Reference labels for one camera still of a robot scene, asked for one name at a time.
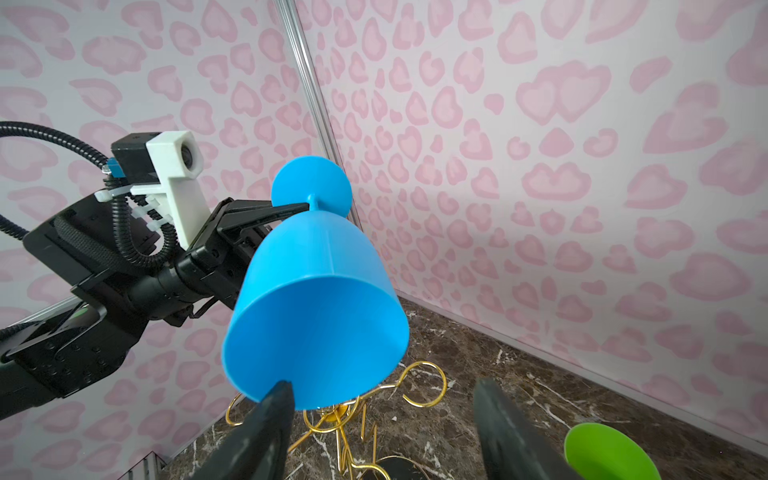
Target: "gold metal rack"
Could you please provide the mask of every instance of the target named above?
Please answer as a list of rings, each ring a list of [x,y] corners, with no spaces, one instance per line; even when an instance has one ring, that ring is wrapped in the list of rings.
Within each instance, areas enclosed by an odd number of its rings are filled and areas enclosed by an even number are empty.
[[[440,367],[438,367],[432,362],[427,362],[426,360],[419,360],[418,362],[414,362],[408,365],[400,374],[400,377],[397,379],[397,382],[388,383],[385,385],[379,385],[373,390],[371,390],[370,392],[365,393],[354,400],[350,400],[340,405],[321,410],[322,416],[320,417],[320,420],[314,425],[310,422],[310,418],[307,411],[304,410],[304,413],[303,413],[304,424],[309,430],[307,430],[306,433],[304,433],[304,435],[301,436],[301,438],[296,440],[288,448],[288,453],[291,453],[293,452],[293,450],[296,450],[296,448],[299,445],[304,443],[314,433],[323,433],[323,434],[336,433],[336,457],[337,457],[336,460],[338,462],[339,473],[341,473],[342,476],[344,476],[345,474],[349,474],[350,480],[354,480],[355,478],[353,474],[354,470],[362,470],[362,471],[374,470],[375,472],[379,473],[385,480],[392,480],[389,477],[389,474],[384,470],[384,468],[376,464],[376,446],[378,443],[376,436],[379,430],[379,426],[376,424],[376,422],[373,423],[370,430],[366,434],[366,416],[368,413],[368,400],[377,393],[380,393],[389,389],[398,388],[399,386],[402,385],[403,380],[406,379],[406,376],[411,370],[422,365],[431,366],[433,369],[437,370],[437,372],[440,374],[440,378],[442,379],[442,388],[440,390],[440,394],[434,400],[430,402],[425,402],[425,403],[415,402],[414,400],[410,399],[406,394],[403,394],[402,397],[407,403],[420,409],[425,409],[425,408],[429,408],[437,405],[442,401],[442,398],[445,396],[445,392],[448,390],[448,380],[446,379],[445,373],[442,371]],[[243,424],[242,422],[234,422],[230,417],[230,410],[232,409],[235,402],[240,397],[241,397],[241,394],[238,393],[237,396],[235,396],[235,398],[232,399],[232,402],[230,402],[230,406],[227,407],[227,413],[224,416],[224,418],[227,420],[227,423],[231,426],[238,426]],[[372,454],[372,459],[370,463],[356,464],[352,456],[352,450],[349,448],[349,440],[347,439],[347,434],[344,427],[349,423],[349,421],[353,420],[357,416],[360,416],[362,419],[361,426],[360,426],[360,441],[365,443],[365,442],[368,442],[371,438],[373,438],[373,454]]]

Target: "pink heart pattern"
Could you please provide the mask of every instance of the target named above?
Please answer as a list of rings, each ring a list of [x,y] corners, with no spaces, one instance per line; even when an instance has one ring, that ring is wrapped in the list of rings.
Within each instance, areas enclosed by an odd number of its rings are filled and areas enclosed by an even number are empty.
[[[678,3],[653,15],[646,0],[297,7],[364,231],[397,289],[768,442],[763,377],[750,367],[768,344],[755,324],[768,296],[768,147],[754,114],[768,8]],[[26,5],[3,12],[4,119],[73,125],[106,154],[131,131],[192,130],[212,207],[268,199],[287,160],[321,152],[272,2]],[[91,24],[120,28],[75,41],[75,29],[99,31]],[[604,55],[619,42],[676,53]],[[4,214],[27,228],[100,175],[37,141],[0,142]],[[70,288],[14,250],[0,252],[0,281],[21,288],[0,305],[3,325]],[[36,445],[79,421],[39,447],[77,440],[74,463],[74,443],[60,445],[23,465],[35,478],[50,476],[44,463],[104,476],[150,444],[178,450],[207,423],[196,415],[215,418],[233,395],[217,355],[229,313],[153,324],[101,394],[0,423],[0,438]],[[176,418],[151,430],[162,438],[137,432],[163,410]]]
[[[147,435],[157,441],[170,433],[175,422],[176,412],[174,410],[158,410],[141,420],[136,431],[138,435]]]

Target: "dark marble surface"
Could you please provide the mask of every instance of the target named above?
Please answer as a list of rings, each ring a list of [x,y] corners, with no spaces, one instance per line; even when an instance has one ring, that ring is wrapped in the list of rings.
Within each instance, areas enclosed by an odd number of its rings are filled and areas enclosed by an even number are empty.
[[[472,390],[478,377],[492,377],[558,452],[569,428],[582,422],[610,425],[637,442],[654,460],[664,480],[747,480],[768,478],[768,460],[713,437],[691,425],[582,379],[498,340],[478,333],[420,306],[402,301],[410,318],[412,338],[402,360],[430,360],[445,370],[449,390],[430,409],[417,409],[400,396],[434,398],[439,377],[429,367],[419,369],[397,393],[378,394],[369,402],[369,421],[379,423],[378,456],[402,455],[418,462],[432,480],[485,478],[480,447],[472,421]],[[401,369],[387,382],[394,382]],[[253,408],[244,401],[233,417]],[[372,445],[361,445],[359,420],[347,429],[357,462],[369,461]],[[206,460],[230,431],[220,420],[179,454],[161,480],[184,480]],[[300,413],[293,422],[293,439],[306,431]],[[334,434],[314,435],[288,457],[286,478],[336,480]]]

